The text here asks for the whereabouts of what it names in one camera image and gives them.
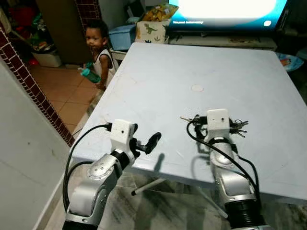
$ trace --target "child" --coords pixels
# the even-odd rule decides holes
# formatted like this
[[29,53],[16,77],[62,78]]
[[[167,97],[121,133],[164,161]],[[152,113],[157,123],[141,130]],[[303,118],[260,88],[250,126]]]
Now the child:
[[107,49],[108,28],[104,21],[92,20],[86,28],[86,44],[93,49],[93,62],[96,74],[101,78],[96,84],[99,89],[106,89],[112,80],[118,63],[112,60]]

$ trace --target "table surface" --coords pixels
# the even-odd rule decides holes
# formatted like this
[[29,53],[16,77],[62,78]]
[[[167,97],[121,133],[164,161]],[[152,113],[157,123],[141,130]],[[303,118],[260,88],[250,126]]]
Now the table surface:
[[[255,164],[260,191],[306,201],[307,107],[271,51],[134,43],[79,137],[116,118],[137,123],[134,136],[143,143],[160,131],[155,150],[141,154],[128,170],[208,187],[208,161],[179,117],[217,108],[249,121],[246,138],[232,140]],[[97,160],[110,147],[109,133],[97,129],[73,157]]]

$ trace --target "white tank top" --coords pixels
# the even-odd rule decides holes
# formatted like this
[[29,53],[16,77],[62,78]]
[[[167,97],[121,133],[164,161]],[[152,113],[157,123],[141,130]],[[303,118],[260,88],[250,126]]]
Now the white tank top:
[[113,60],[113,58],[111,57],[111,55],[110,55],[110,53],[107,49],[104,49],[103,51],[101,51],[101,53],[98,55],[98,57],[96,59],[96,62],[94,63],[95,72],[99,76],[101,76],[100,56],[103,55],[103,54],[107,55],[112,62],[112,68],[109,69],[109,72],[107,74],[106,83],[105,83],[105,87],[107,87],[109,85],[109,83],[111,82],[112,78],[114,77],[116,70],[118,69],[118,62],[116,60]]

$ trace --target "television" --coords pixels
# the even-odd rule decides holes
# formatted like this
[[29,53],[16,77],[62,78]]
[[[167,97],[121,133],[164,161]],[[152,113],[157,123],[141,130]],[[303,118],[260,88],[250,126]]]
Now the television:
[[169,0],[179,7],[169,30],[274,31],[287,0]]

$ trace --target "tv screen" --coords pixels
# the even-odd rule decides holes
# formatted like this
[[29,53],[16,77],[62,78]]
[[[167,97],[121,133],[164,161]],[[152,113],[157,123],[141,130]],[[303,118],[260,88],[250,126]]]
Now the tv screen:
[[169,29],[272,31],[287,0],[169,0],[179,6]]

